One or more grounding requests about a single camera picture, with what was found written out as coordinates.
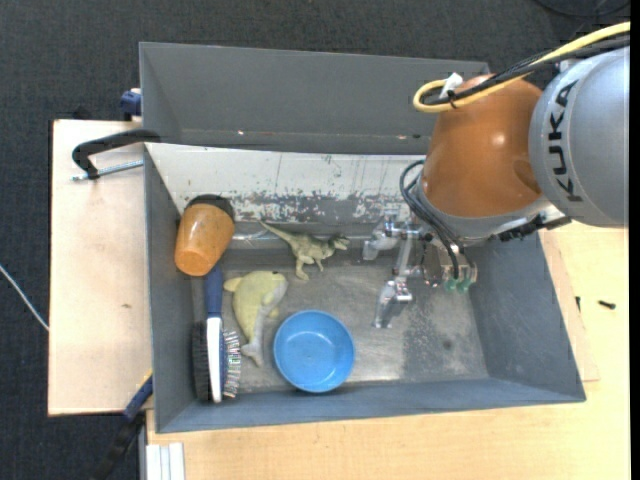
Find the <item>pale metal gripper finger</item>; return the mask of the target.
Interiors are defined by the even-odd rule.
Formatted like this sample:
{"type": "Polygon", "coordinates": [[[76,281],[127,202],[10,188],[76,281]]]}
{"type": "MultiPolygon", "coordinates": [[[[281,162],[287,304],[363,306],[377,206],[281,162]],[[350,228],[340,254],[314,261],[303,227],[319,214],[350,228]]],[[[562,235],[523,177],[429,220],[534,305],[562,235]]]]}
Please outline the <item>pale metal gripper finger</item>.
{"type": "Polygon", "coordinates": [[[393,249],[399,241],[399,232],[391,221],[383,221],[377,225],[371,236],[364,241],[362,258],[373,261],[380,252],[393,249]]]}
{"type": "Polygon", "coordinates": [[[376,328],[389,328],[394,317],[414,300],[405,278],[387,281],[380,290],[373,319],[376,328]]]}

